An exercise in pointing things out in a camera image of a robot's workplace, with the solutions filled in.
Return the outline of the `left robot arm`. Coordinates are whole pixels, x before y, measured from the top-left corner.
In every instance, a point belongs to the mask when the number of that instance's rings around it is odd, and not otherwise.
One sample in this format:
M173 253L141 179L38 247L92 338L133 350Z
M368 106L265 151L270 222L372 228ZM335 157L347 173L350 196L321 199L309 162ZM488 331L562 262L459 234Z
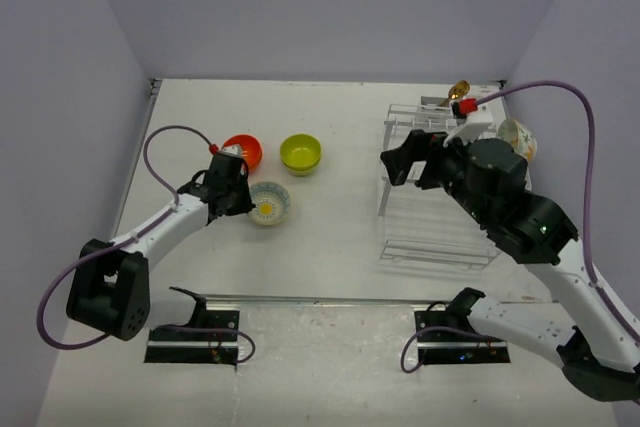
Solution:
M165 209L109 242L81 250L66 305L67 316L128 341L144 328L168 327L195 340L208 326L204 298L183 288L150 290L150 273L192 234L220 217L254 208L243 158L225 152L180 187Z

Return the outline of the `yellow floral white bowl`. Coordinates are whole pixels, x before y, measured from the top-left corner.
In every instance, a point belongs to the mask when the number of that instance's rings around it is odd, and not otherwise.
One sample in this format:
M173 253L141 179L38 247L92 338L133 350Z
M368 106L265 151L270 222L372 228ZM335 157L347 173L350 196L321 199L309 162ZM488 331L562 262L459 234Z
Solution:
M524 124L513 118L505 119L498 127L497 137L511 145L514 151L531 162L537 153L537 140Z

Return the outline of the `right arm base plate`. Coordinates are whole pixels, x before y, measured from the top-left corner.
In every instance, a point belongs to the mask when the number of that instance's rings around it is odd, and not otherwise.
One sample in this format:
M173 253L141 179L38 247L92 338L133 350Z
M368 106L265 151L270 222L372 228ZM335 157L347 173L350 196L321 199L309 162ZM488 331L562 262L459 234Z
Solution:
M449 317L445 303L434 303L414 311L416 331L427 327L447 327L473 332L461 321ZM481 341L451 331L430 331L416 339L418 362L427 365L508 364L511 362L507 343L499 340Z

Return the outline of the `teal patterned white bowl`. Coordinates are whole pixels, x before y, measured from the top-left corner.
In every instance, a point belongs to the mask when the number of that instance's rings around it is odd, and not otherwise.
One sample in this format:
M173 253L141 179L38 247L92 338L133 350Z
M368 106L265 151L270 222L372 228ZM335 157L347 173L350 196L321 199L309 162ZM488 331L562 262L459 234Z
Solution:
M249 188L254 208L247 216L261 226L274 226L285 220L291 209L291 196L280 184L263 181Z

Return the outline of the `orange bowl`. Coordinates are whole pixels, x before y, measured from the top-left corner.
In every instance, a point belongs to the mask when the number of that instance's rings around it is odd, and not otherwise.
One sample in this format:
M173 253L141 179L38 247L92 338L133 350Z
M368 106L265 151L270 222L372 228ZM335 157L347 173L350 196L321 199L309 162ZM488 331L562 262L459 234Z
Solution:
M263 157L263 149L259 140L250 134L236 134L228 138L223 147L227 148L234 145L242 149L243 157L249 169L254 171L260 165Z
M248 165L249 171L251 173L255 172L259 167L263 157L262 149L255 146L248 146L248 147L244 147L242 145L240 146L243 149L244 158Z

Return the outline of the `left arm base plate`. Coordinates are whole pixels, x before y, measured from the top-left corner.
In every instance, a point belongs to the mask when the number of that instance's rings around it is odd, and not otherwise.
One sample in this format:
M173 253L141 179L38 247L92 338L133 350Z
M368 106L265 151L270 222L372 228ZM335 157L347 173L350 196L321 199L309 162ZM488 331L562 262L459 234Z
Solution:
M148 364L238 364L243 352L235 333L185 333L154 329L148 334L144 362Z

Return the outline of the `green bowl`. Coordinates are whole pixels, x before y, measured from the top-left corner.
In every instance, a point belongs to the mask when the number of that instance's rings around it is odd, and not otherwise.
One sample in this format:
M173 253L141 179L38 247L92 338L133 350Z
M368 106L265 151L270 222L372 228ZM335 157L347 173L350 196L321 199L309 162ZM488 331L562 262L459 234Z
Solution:
M280 145L282 163L293 170L313 168L322 157L320 142L309 134L299 133L286 138Z
M281 152L281 163L293 176L305 177L311 175L321 160L321 153L307 148L294 148Z

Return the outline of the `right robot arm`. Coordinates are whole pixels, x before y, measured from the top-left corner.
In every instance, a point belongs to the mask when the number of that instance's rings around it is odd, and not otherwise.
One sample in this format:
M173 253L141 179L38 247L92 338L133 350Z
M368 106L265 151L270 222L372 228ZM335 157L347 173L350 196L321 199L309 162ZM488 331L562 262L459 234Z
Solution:
M596 401L637 402L639 342L626 330L637 320L605 281L595 280L575 225L555 202L527 190L527 161L508 143L445 138L413 130L382 152L391 184L404 184L413 164L423 162L417 187L442 188L501 252L548 288L573 322L556 324L465 288L446 307L442 329L459 340L511 342L559 367Z

